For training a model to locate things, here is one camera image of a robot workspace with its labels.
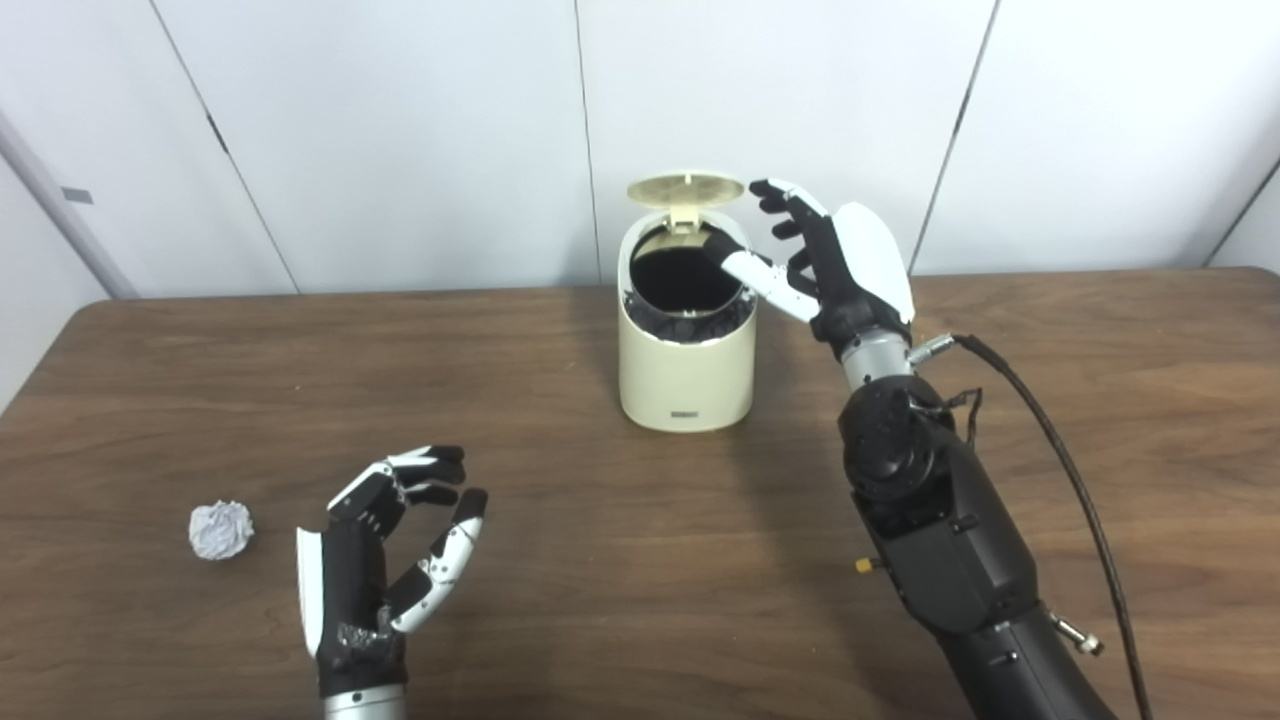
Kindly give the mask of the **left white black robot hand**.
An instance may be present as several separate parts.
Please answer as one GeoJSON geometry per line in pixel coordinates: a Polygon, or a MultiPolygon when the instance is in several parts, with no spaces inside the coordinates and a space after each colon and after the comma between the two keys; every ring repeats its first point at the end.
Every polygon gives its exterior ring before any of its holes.
{"type": "Polygon", "coordinates": [[[407,641],[457,587],[488,500],[466,486],[463,448],[429,445],[371,462],[330,500],[324,530],[297,530],[300,615],[325,717],[406,717],[407,641]],[[421,503],[452,509],[451,520],[389,578],[385,543],[421,503]]]}

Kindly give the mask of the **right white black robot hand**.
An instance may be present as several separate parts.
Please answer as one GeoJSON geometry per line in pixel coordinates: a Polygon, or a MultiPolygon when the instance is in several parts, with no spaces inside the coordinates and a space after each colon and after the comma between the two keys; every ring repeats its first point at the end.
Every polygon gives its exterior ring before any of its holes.
{"type": "Polygon", "coordinates": [[[749,190],[763,213],[780,215],[778,240],[799,238],[785,264],[751,251],[721,232],[701,251],[744,288],[810,327],[836,355],[869,333],[911,341],[916,311],[906,266],[887,224],[869,208],[847,202],[828,211],[808,191],[765,178],[749,190]]]}

